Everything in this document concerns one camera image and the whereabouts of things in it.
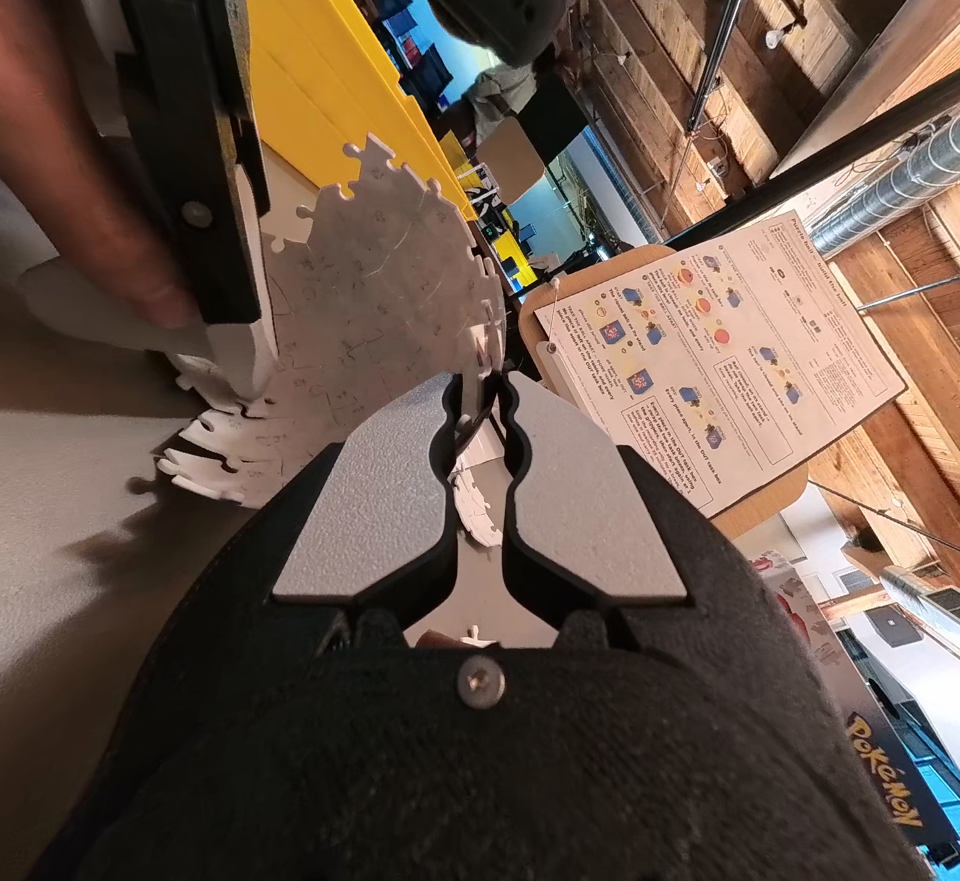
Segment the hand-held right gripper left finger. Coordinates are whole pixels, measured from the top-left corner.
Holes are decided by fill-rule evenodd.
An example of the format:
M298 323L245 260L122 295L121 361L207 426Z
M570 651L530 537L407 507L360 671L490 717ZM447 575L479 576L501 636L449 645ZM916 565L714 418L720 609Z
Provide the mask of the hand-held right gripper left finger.
M410 628L455 586L450 484L462 377L440 373L357 427L272 588L283 603L387 611Z

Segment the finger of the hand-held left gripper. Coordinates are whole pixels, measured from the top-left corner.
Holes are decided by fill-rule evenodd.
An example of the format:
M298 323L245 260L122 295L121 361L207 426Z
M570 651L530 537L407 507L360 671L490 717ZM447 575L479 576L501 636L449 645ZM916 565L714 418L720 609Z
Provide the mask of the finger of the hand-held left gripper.
M235 395L256 402L267 394L280 367L279 348L254 191L242 165L235 166L234 180L260 317L250 323L206 324L206 336L212 360Z
M64 258L26 270L16 289L30 312L61 334L113 347L213 359L203 323L167 329L146 321L94 286Z

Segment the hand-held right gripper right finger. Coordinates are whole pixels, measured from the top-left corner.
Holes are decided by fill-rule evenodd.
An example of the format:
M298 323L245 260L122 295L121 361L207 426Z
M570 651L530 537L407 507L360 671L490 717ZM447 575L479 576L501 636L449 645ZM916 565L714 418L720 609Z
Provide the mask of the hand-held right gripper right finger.
M518 372L500 413L512 476L502 571L510 596L551 626L577 611L689 598L618 446L594 420Z

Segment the partly built puzzle ball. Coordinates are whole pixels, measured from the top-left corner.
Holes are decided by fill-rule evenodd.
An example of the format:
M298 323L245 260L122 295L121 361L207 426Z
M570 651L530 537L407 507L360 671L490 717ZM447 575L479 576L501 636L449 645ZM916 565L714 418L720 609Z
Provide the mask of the partly built puzzle ball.
M157 469L186 491L263 507L332 443L440 373L462 377L458 419L487 406L503 365L505 304L489 258L439 182L375 135L348 143L357 179L322 187L305 241L270 239L266 275L279 369L261 399L229 394L212 364L177 359L208 409Z

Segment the joined white puzzle pieces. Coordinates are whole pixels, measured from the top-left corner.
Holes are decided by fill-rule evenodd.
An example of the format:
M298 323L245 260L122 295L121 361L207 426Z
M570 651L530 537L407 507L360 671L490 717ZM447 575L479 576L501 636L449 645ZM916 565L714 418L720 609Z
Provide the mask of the joined white puzzle pieces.
M489 514L490 505L477 487L469 468L456 467L450 475L453 501L466 534L479 546L502 546L502 531Z

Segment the colourful puzzle box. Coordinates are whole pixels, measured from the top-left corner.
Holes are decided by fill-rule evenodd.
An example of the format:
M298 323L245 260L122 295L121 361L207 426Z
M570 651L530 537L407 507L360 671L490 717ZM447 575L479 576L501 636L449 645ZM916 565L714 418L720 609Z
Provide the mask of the colourful puzzle box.
M892 821L934 865L958 868L958 833L891 724L875 686L860 671L862 649L842 641L782 555L768 551L751 564L809 648L846 737Z

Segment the person's left hand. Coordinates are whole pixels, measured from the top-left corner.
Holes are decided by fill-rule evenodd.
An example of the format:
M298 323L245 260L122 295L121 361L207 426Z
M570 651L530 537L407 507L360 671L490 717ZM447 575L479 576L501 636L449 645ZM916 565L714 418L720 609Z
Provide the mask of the person's left hand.
M55 250L142 320L179 328L195 300L132 202L84 105L56 16L1 0L1 175Z

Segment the yellow plastic tote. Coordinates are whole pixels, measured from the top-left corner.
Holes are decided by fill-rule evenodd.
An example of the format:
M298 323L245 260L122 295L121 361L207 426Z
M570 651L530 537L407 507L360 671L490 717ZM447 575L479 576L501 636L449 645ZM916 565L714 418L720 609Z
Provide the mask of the yellow plastic tote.
M354 0L246 0L250 83L261 139L318 188L347 189L359 161L344 145L373 134L464 218L474 208L423 110Z

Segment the printed task sheet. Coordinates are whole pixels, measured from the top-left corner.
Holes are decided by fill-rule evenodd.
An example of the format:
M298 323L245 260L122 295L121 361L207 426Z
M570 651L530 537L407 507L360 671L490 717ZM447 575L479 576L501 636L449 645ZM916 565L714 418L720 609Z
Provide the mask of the printed task sheet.
M647 244L527 297L549 377L713 518L902 395L906 383L800 216L679 252Z

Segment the brown chair back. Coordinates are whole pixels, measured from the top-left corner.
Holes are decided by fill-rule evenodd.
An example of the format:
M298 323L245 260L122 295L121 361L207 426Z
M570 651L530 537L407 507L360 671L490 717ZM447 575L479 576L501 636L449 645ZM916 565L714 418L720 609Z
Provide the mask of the brown chair back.
M545 175L546 165L518 117L503 119L476 148L478 162L496 183L501 202L510 206Z

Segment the black metal beam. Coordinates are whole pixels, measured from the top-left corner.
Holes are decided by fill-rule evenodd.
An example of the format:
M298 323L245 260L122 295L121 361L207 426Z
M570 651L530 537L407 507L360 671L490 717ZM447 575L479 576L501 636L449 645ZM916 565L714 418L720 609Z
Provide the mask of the black metal beam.
M954 107L958 100L959 71L955 70L789 167L784 173L771 177L723 209L674 235L664 247L684 251L745 227L853 165L865 155L943 114Z

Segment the chrome metal pipe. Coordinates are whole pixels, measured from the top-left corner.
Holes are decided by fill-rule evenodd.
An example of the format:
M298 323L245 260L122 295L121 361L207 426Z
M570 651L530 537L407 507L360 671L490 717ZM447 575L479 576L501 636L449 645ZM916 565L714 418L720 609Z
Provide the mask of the chrome metal pipe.
M723 0L716 31L706 50L706 58L701 78L685 125L686 135L689 137L694 136L701 125L706 103L710 95L714 92L714 85L722 59L726 53L734 29L737 26L743 1L744 0Z

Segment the silver air duct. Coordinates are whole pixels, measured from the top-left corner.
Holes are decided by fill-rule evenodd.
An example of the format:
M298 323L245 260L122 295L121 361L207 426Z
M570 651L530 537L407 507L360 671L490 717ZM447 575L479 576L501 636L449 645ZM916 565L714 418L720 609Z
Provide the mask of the silver air duct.
M826 259L959 182L959 118L944 115L916 132L894 165L884 167L845 199L814 220L811 242Z

